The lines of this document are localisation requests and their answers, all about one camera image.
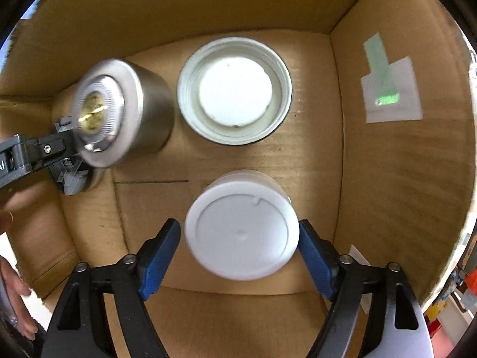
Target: cardboard box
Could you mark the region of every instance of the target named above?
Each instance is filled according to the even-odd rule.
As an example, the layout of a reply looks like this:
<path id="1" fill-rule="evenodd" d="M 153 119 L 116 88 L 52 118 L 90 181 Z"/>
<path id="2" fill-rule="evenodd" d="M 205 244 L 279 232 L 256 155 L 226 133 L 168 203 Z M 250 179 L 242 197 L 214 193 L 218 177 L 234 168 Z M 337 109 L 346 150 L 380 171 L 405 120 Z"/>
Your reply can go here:
<path id="1" fill-rule="evenodd" d="M 407 120 L 369 122 L 364 43 L 376 33 L 394 78 L 417 92 L 417 116 L 403 109 L 391 116 Z M 0 75 L 1 136 L 46 134 L 69 114 L 75 82 L 105 58 L 144 66 L 175 92 L 187 58 L 229 34 L 285 61 L 293 99 L 283 125 L 259 143 L 225 147 L 177 111 L 160 153 L 120 163 L 96 189 L 58 196 L 39 175 L 3 190 L 22 276 L 54 308 L 78 260 L 115 263 L 168 217 L 183 222 L 217 177 L 249 168 L 275 178 L 299 218 L 340 253 L 353 244 L 372 265 L 399 263 L 426 302 L 464 227 L 475 177 L 469 61 L 437 0 L 41 0 Z M 112 298 L 107 304 L 127 357 Z M 235 282 L 203 269 L 183 242 L 147 308 L 170 356 L 200 358 L 304 357 L 326 313 L 299 254 L 272 276 Z"/>

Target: metal canister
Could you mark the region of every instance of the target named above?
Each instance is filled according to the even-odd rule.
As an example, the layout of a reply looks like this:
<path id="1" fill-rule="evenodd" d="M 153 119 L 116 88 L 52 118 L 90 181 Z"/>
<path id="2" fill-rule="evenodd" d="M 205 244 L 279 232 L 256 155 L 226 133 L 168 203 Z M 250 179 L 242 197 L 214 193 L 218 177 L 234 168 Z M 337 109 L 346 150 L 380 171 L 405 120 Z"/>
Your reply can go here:
<path id="1" fill-rule="evenodd" d="M 164 146 L 174 125 L 172 94 L 152 71 L 108 59 L 79 82 L 72 117 L 83 160 L 106 168 L 128 153 L 154 152 Z"/>

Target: bright green tape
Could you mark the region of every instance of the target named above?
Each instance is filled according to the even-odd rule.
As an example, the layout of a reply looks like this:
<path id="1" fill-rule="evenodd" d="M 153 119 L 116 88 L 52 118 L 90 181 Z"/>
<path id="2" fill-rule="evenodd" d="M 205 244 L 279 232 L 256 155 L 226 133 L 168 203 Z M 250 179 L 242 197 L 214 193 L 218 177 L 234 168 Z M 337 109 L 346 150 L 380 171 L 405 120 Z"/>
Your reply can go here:
<path id="1" fill-rule="evenodd" d="M 399 93 L 394 84 L 385 46 L 379 33 L 364 42 L 364 52 L 366 52 L 371 73 L 376 77 L 378 84 L 376 105 L 395 104 L 399 101 Z"/>

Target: bolt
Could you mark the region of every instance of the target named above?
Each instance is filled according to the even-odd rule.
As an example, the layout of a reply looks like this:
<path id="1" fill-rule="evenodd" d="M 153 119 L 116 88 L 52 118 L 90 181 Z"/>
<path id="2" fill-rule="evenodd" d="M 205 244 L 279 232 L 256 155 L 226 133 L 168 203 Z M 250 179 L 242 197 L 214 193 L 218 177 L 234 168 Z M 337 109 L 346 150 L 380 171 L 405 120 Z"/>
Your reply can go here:
<path id="1" fill-rule="evenodd" d="M 401 267 L 397 263 L 389 263 L 388 268 L 393 272 L 399 272 L 401 270 Z"/>
<path id="2" fill-rule="evenodd" d="M 76 265 L 76 268 L 75 268 L 77 272 L 84 272 L 86 269 L 88 269 L 87 263 L 79 263 L 78 265 Z"/>
<path id="3" fill-rule="evenodd" d="M 349 254 L 342 254 L 340 256 L 340 262 L 345 265 L 350 265 L 354 262 L 354 258 L 352 258 Z"/>
<path id="4" fill-rule="evenodd" d="M 135 254 L 127 254 L 123 257 L 123 262 L 125 264 L 133 264 L 136 262 L 136 255 Z"/>

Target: human hand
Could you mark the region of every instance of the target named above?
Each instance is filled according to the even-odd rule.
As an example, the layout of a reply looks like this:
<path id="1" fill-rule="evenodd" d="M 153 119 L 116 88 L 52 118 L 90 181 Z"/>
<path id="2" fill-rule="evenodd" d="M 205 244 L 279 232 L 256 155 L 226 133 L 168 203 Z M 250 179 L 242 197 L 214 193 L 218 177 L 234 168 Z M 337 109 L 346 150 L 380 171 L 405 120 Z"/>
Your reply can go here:
<path id="1" fill-rule="evenodd" d="M 0 234 L 10 229 L 12 222 L 11 213 L 0 211 Z M 18 331 L 29 340 L 35 340 L 38 328 L 21 298 L 21 295 L 30 296 L 31 291 L 2 256 L 0 256 L 0 278 L 3 278 L 8 298 L 17 316 Z"/>

